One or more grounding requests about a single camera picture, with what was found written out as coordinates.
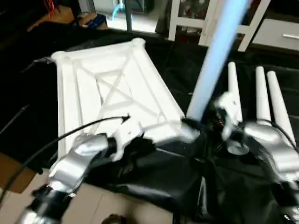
black fabric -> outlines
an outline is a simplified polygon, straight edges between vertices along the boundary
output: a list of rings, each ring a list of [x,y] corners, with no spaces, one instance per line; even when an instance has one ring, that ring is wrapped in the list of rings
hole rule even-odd
[[[1,127],[20,108],[29,105],[14,124],[0,135],[0,150],[23,162],[40,146],[57,136],[56,68],[47,60],[32,64],[33,60],[50,56],[58,50],[86,49],[130,41],[134,37],[146,40],[145,48],[151,60],[186,113],[206,48],[141,34],[94,31],[45,23],[25,34],[13,48],[0,53],[0,68],[5,71],[0,82],[4,108]],[[231,52],[229,61],[236,62],[244,119],[255,117],[256,66],[263,66],[266,72],[276,72],[298,142],[297,57],[248,49],[245,53]],[[227,90],[227,75],[228,70],[224,68],[213,97]],[[198,154],[205,148],[203,140],[193,146],[177,142],[163,147],[172,154],[156,151],[136,157],[133,161],[120,161],[94,169],[87,181],[143,198],[172,212],[195,219],[208,219],[211,223],[212,216],[234,224],[282,223],[271,185],[257,161],[250,154],[234,157],[225,152],[212,160],[204,159]],[[209,142],[217,141],[217,136],[210,136]],[[55,151],[56,148],[50,149],[30,167],[40,170],[48,166]],[[207,196],[207,211],[203,206],[204,195]]]

blue tube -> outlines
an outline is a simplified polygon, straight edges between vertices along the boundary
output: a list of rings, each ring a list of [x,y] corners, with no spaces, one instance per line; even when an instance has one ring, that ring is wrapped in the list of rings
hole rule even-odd
[[[201,120],[218,82],[236,32],[247,10],[248,0],[227,0],[208,49],[187,111],[187,117]]]
[[[117,12],[121,9],[122,8],[121,8],[120,4],[117,4],[117,6],[115,7],[115,9],[113,10],[113,13],[112,13],[112,21],[115,19],[115,16],[116,16]]]
[[[117,6],[115,7],[115,9],[113,10],[113,13],[112,13],[112,21],[114,20],[118,10],[120,10],[121,6],[120,4],[117,4]]]

white plastic frame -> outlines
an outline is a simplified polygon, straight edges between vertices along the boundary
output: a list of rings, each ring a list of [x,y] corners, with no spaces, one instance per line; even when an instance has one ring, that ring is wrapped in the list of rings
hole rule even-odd
[[[184,116],[150,57],[145,41],[52,55],[57,64],[58,134],[97,119],[130,114],[155,142],[180,135]],[[95,124],[58,144],[66,154],[80,133],[111,135],[120,121]]]

white cylinder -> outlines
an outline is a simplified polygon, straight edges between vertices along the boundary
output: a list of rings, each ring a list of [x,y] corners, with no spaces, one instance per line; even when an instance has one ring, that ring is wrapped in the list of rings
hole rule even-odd
[[[237,71],[235,68],[235,63],[230,62],[228,64],[228,91],[231,92],[234,96],[234,101],[237,105],[237,114],[236,119],[239,122],[243,121],[242,116],[242,109],[241,109],[241,102],[240,102],[240,93],[239,93],[239,86],[238,86],[238,78],[237,78]]]
[[[218,82],[239,24],[247,9],[247,0],[227,0],[214,39],[208,49],[191,99],[187,117],[201,120]]]
[[[290,119],[285,107],[285,102],[282,97],[275,72],[269,71],[267,73],[267,79],[269,83],[275,122],[285,130],[285,132],[290,136],[293,143],[296,144],[294,133],[290,124]]]
[[[271,120],[266,77],[261,66],[256,68],[256,118]],[[258,121],[258,123],[270,125],[262,121]]]

silver robotic arm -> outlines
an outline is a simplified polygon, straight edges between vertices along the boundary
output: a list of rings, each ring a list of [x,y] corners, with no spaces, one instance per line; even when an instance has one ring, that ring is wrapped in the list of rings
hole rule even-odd
[[[223,94],[216,102],[225,114],[222,139],[236,141],[260,162],[284,219],[299,223],[299,154],[275,127],[256,122],[238,124],[232,95]]]
[[[110,138],[102,134],[78,136],[69,153],[52,166],[47,182],[33,192],[34,200],[19,216],[17,224],[60,224],[93,164],[98,160],[121,159],[124,148],[142,134],[140,124],[129,119]]]

